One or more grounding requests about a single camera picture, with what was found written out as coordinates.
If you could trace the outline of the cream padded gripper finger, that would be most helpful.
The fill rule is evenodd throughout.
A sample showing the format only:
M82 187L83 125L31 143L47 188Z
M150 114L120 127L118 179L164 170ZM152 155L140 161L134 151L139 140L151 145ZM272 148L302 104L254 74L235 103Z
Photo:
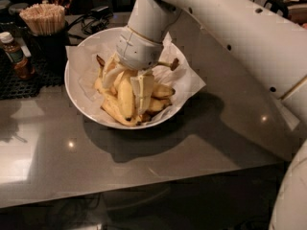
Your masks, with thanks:
M117 76L126 69L118 55L114 53L106 62L103 70L103 88L110 88Z
M138 71L135 77L130 78L135 105L138 114L143 114L149 107L154 90L153 70Z

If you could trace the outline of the white rounded gripper body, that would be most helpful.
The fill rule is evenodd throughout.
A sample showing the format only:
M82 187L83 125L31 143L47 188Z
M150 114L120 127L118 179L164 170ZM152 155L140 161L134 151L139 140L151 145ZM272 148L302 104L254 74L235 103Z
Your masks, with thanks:
M116 43L120 61L130 69L138 71L157 65L162 50L161 42L151 41L128 26L122 29Z

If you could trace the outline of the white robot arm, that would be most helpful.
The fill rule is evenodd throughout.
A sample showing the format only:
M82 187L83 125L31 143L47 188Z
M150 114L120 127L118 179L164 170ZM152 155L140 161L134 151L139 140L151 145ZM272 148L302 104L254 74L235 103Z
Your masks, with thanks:
M307 123L307 31L249 0L136 0L116 44L122 63L133 70L154 67L180 10L241 60L282 108Z

